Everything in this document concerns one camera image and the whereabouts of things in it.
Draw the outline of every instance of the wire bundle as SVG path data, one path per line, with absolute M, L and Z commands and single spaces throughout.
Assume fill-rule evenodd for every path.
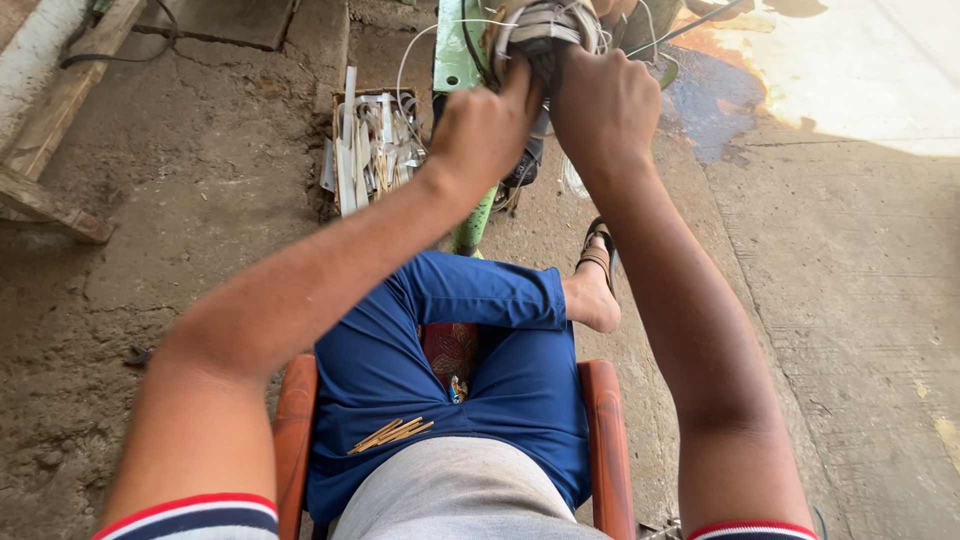
M 523 51 L 545 81 L 553 73 L 553 39 L 581 45 L 592 54 L 607 52 L 607 40 L 589 1 L 537 0 L 508 8 L 503 22 L 490 50 L 493 74 L 501 83 L 506 80 L 511 44 Z

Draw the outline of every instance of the concrete floor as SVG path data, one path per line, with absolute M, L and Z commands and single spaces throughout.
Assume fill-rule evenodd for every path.
M 887 1 L 767 0 L 762 25 L 678 40 L 654 150 L 755 324 L 830 537 L 944 538 L 960 529 L 960 128 L 946 120 L 960 115 L 941 23 L 903 35 L 954 8 L 928 1 L 897 26 Z M 392 84 L 430 12 L 358 0 L 348 35 L 342 3 L 303 0 L 283 53 L 184 39 L 110 68 L 42 182 L 111 216 L 113 239 L 0 232 L 0 540 L 89 536 L 139 378 L 130 345 L 316 230 L 304 191 L 324 94 L 347 56 L 360 86 Z M 125 52 L 157 42 L 132 36 Z M 423 97 L 431 46 L 404 73 Z M 560 157 L 549 144 L 516 216 L 492 218 L 487 258 L 570 269 L 595 209 L 558 182 Z M 578 353 L 617 363 L 636 517 L 662 525 L 678 510 L 676 421 L 620 283 L 621 328 L 578 329 Z

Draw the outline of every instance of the blue pants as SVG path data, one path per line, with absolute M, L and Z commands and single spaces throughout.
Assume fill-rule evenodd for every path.
M 469 399 L 450 401 L 417 324 L 478 323 Z M 556 268 L 423 252 L 317 342 L 320 388 L 306 508 L 325 526 L 390 456 L 429 437 L 488 437 L 529 455 L 576 508 L 590 496 L 587 415 Z M 429 433 L 347 455 L 395 418 Z

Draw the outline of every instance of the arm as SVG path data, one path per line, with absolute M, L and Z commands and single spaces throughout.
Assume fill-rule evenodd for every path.
M 541 96 L 541 88 L 530 88 L 522 59 L 499 96 L 485 89 L 452 95 L 430 160 L 412 182 L 192 306 L 157 349 L 141 384 L 101 523 L 206 493 L 274 500 L 264 404 L 271 375 L 506 176 Z
M 610 227 L 676 404 L 684 529 L 748 519 L 811 528 L 754 329 L 653 165 L 657 81 L 620 51 L 568 47 L 562 58 L 554 128 Z

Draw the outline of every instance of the red stripe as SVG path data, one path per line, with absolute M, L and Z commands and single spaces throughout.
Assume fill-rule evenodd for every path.
M 740 521 L 728 521 L 724 523 L 718 523 L 714 525 L 708 525 L 706 527 L 700 527 L 693 531 L 689 536 L 686 537 L 686 540 L 697 540 L 704 534 L 710 532 L 716 532 L 718 530 L 724 530 L 728 528 L 744 528 L 744 527 L 768 527 L 768 528 L 782 528 L 784 530 L 790 530 L 792 532 L 801 532 L 803 534 L 808 534 L 810 538 L 816 538 L 817 535 L 806 527 L 800 527 L 799 525 L 793 525 L 792 523 L 786 523 L 782 521 L 772 521 L 772 520 L 740 520 Z
M 168 510 L 183 508 L 184 506 L 189 506 L 191 504 L 233 502 L 263 504 L 264 506 L 267 506 L 273 510 L 275 516 L 277 515 L 276 504 L 266 497 L 254 495 L 253 493 L 207 493 L 205 495 L 194 495 L 193 497 L 187 497 L 186 499 L 177 499 L 176 501 L 170 501 L 169 503 L 157 504 L 156 506 L 151 506 L 149 508 L 140 510 L 139 512 L 131 514 L 120 521 L 114 522 L 113 525 L 107 528 L 101 529 L 100 532 L 94 534 L 93 538 L 90 540 L 101 540 L 101 538 L 116 532 L 127 525 L 136 523 L 151 516 L 156 516 L 157 514 L 166 512 Z

